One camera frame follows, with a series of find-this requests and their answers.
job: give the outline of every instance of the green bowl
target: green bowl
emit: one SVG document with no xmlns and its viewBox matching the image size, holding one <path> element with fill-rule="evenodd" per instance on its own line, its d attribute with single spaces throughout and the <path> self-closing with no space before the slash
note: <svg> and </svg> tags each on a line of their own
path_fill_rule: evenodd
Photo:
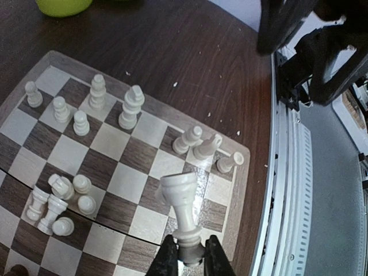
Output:
<svg viewBox="0 0 368 276">
<path fill-rule="evenodd" d="M 52 17 L 73 16 L 87 9 L 93 0 L 36 0 L 41 12 Z"/>
</svg>

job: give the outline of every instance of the white pawn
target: white pawn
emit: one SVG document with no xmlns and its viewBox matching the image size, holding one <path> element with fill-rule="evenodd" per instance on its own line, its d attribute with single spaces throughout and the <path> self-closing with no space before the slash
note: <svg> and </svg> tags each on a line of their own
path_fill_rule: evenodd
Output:
<svg viewBox="0 0 368 276">
<path fill-rule="evenodd" d="M 87 194 L 91 190 L 92 183 L 88 177 L 78 174 L 73 179 L 73 186 L 77 193 Z"/>
<path fill-rule="evenodd" d="M 27 82 L 24 89 L 29 106 L 32 108 L 39 107 L 42 104 L 43 97 L 41 92 L 37 89 L 35 82 Z"/>
<path fill-rule="evenodd" d="M 56 97 L 53 99 L 53 108 L 55 110 L 55 119 L 57 122 L 64 123 L 69 120 L 70 117 L 70 110 L 65 103 L 65 99 L 61 96 Z"/>
<path fill-rule="evenodd" d="M 122 113 L 119 116 L 119 126 L 122 129 L 133 129 L 137 124 L 137 114 L 141 112 L 144 94 L 139 85 L 133 85 L 124 96 Z"/>
<path fill-rule="evenodd" d="M 79 110 L 74 114 L 73 129 L 78 136 L 85 136 L 90 131 L 90 123 L 88 122 L 85 112 Z"/>
<path fill-rule="evenodd" d="M 93 214 L 96 210 L 96 201 L 89 195 L 83 195 L 78 200 L 78 208 L 82 214 Z"/>
<path fill-rule="evenodd" d="M 202 136 L 202 128 L 198 125 L 188 129 L 182 136 L 175 139 L 172 144 L 173 150 L 177 154 L 184 154 L 189 150 L 189 147 L 195 145 Z"/>
<path fill-rule="evenodd" d="M 234 152 L 230 157 L 223 157 L 217 161 L 216 166 L 219 172 L 225 174 L 231 171 L 233 166 L 241 166 L 244 163 L 244 156 L 239 152 Z"/>
<path fill-rule="evenodd" d="M 74 231 L 74 223 L 68 217 L 61 217 L 52 224 L 52 231 L 58 236 L 69 236 Z"/>
<path fill-rule="evenodd" d="M 221 135 L 212 135 L 210 139 L 203 141 L 202 144 L 194 148 L 194 157 L 198 160 L 205 160 L 216 152 L 222 142 L 223 138 Z"/>
<path fill-rule="evenodd" d="M 45 193 L 38 187 L 34 187 L 32 191 L 33 202 L 28 206 L 27 217 L 32 221 L 37 221 L 41 216 L 41 208 L 46 204 L 49 194 Z"/>
<path fill-rule="evenodd" d="M 75 194 L 72 183 L 66 177 L 53 174 L 49 177 L 48 183 L 52 187 L 53 194 L 62 200 L 69 200 Z"/>
<path fill-rule="evenodd" d="M 91 97 L 89 99 L 90 107 L 93 110 L 102 110 L 105 105 L 105 95 L 106 95 L 106 83 L 104 76 L 97 74 L 94 76 L 91 82 L 90 89 Z"/>
<path fill-rule="evenodd" d="M 48 211 L 37 225 L 37 229 L 47 235 L 52 235 L 52 224 L 55 222 L 59 214 L 63 213 L 68 207 L 68 203 L 55 197 L 53 194 L 48 198 Z"/>
<path fill-rule="evenodd" d="M 202 228 L 194 223 L 193 202 L 196 197 L 197 177 L 194 172 L 162 177 L 156 192 L 160 202 L 174 207 L 178 229 L 172 234 L 178 239 L 179 260 L 186 266 L 197 266 L 205 249 L 201 244 Z"/>
</svg>

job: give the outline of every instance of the group of chess pieces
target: group of chess pieces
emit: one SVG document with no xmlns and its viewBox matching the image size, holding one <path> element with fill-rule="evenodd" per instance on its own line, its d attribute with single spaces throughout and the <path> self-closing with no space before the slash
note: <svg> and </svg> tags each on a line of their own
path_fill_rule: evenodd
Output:
<svg viewBox="0 0 368 276">
<path fill-rule="evenodd" d="M 34 82 L 25 85 L 27 102 L 30 107 L 37 108 L 42 102 L 42 94 L 38 91 Z M 93 110 L 99 111 L 104 108 L 106 95 L 106 83 L 101 74 L 94 76 L 91 81 L 89 105 Z M 138 85 L 132 86 L 124 96 L 122 113 L 119 115 L 118 123 L 122 129 L 133 129 L 137 124 L 137 115 L 141 112 L 144 103 L 144 94 Z M 55 97 L 53 100 L 55 120 L 59 123 L 69 121 L 71 112 L 63 97 Z M 89 122 L 85 112 L 78 110 L 74 113 L 74 132 L 79 136 L 85 136 L 90 130 Z M 223 138 L 219 134 L 212 135 L 209 139 L 201 141 L 202 128 L 193 126 L 177 137 L 173 144 L 173 150 L 183 155 L 190 148 L 193 155 L 199 161 L 212 158 L 220 148 Z M 225 174 L 234 166 L 241 166 L 244 156 L 240 152 L 234 152 L 230 157 L 221 158 L 216 162 L 219 172 Z M 95 212 L 96 202 L 94 198 L 86 195 L 91 189 L 91 180 L 84 175 L 77 175 L 72 182 L 66 177 L 56 174 L 51 175 L 48 180 L 53 194 L 45 193 L 37 186 L 32 191 L 33 203 L 29 205 L 26 215 L 32 221 L 38 221 L 41 209 L 48 202 L 48 211 L 42 218 L 37 228 L 47 235 L 67 236 L 74 230 L 74 223 L 70 218 L 57 217 L 67 209 L 68 201 L 78 200 L 79 211 L 85 215 Z M 178 229 L 174 231 L 173 237 L 179 245 L 179 260 L 187 266 L 196 266 L 201 263 L 205 249 L 201 244 L 201 227 L 196 226 L 193 219 L 193 202 L 197 190 L 197 176 L 194 172 L 168 175 L 161 177 L 159 188 L 155 193 L 156 199 L 165 205 L 174 208 Z"/>
</svg>

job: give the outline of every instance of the dark wood table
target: dark wood table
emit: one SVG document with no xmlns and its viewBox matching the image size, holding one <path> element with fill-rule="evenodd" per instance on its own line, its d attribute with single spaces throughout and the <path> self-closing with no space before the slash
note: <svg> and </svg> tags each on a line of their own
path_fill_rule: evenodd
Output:
<svg viewBox="0 0 368 276">
<path fill-rule="evenodd" d="M 270 139 L 271 64 L 269 57 L 256 53 L 257 34 L 200 0 L 95 1 L 82 14 L 65 19 L 43 16 L 34 1 L 13 0 L 2 2 L 0 17 L 0 103 L 54 49 L 130 85 L 139 84 L 145 93 L 250 149 L 232 262 L 237 275 L 248 274 Z"/>
</svg>

